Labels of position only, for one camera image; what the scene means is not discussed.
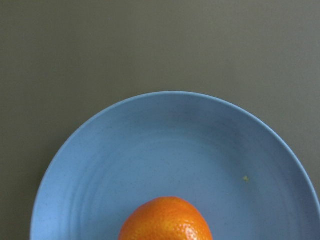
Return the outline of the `orange mandarin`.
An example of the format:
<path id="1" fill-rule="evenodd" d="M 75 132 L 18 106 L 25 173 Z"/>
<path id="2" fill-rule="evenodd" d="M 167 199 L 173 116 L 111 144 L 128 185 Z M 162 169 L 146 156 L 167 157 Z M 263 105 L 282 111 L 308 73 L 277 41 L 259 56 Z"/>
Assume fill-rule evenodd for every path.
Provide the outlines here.
<path id="1" fill-rule="evenodd" d="M 138 207 L 124 222 L 119 240 L 212 240 L 202 214 L 174 196 L 159 197 Z"/>

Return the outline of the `blue plate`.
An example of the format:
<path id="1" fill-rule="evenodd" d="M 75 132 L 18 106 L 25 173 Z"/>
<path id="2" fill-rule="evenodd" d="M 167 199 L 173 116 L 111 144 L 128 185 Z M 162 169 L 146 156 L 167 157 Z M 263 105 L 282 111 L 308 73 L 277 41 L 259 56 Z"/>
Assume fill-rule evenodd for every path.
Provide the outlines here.
<path id="1" fill-rule="evenodd" d="M 155 92 L 101 111 L 63 144 L 40 184 L 32 240 L 115 240 L 161 196 L 193 204 L 216 240 L 317 240 L 320 204 L 265 123 L 221 99 Z"/>

